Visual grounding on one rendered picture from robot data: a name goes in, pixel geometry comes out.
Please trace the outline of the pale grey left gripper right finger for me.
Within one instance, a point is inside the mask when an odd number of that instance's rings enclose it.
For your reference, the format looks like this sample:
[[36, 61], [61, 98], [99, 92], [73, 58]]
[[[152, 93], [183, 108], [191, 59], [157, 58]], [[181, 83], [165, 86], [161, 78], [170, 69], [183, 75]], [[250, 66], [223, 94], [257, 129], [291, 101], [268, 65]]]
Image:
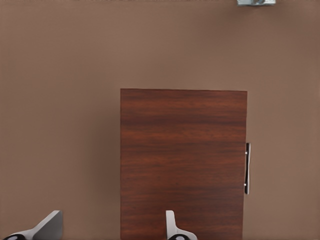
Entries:
[[175, 213], [173, 210], [166, 210], [165, 216], [167, 240], [197, 240], [197, 236], [194, 233], [177, 227]]

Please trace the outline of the dark wooden cabinet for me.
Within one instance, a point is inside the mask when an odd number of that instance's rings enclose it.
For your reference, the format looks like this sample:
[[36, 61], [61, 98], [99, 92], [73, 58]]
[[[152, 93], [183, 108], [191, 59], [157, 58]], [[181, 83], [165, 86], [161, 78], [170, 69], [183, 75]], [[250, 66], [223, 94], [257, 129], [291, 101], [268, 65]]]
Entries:
[[120, 91], [120, 238], [242, 240], [246, 91]]

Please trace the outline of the silver frame post foot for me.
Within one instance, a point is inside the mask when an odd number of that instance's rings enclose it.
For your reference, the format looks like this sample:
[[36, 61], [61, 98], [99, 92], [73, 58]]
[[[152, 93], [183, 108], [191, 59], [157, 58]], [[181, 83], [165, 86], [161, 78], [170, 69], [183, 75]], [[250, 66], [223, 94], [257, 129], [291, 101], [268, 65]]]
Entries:
[[236, 0], [238, 6], [273, 6], [276, 0]]

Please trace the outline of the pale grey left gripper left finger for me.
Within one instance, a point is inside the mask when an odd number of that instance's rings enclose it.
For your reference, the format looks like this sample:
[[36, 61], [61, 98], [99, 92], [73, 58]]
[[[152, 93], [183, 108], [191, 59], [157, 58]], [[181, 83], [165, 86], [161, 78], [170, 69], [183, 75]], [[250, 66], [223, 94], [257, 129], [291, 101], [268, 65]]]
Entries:
[[3, 240], [60, 240], [63, 235], [63, 212], [54, 210], [35, 227], [8, 235]]

